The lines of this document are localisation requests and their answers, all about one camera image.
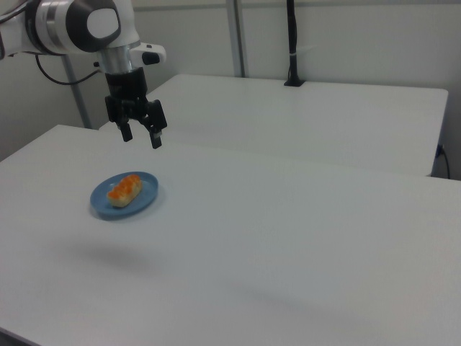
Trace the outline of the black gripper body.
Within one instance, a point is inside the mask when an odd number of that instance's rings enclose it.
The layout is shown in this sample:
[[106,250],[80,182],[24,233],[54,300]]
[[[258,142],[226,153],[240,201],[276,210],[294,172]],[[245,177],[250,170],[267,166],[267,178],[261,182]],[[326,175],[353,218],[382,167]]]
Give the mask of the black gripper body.
[[126,123],[128,119],[142,124],[158,124],[158,105],[147,100],[147,82],[143,68],[121,74],[105,74],[109,96],[105,104],[109,121]]

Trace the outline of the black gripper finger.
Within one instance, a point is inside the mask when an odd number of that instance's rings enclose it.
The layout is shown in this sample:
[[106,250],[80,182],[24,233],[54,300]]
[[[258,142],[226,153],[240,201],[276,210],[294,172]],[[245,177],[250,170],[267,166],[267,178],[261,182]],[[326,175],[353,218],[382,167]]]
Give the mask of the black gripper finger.
[[161,147],[162,130],[167,127],[166,117],[159,100],[144,104],[144,111],[140,123],[147,129],[154,149]]
[[122,139],[124,142],[131,141],[133,139],[133,135],[131,132],[130,124],[129,122],[120,122],[117,123],[117,127],[120,130],[122,134]]

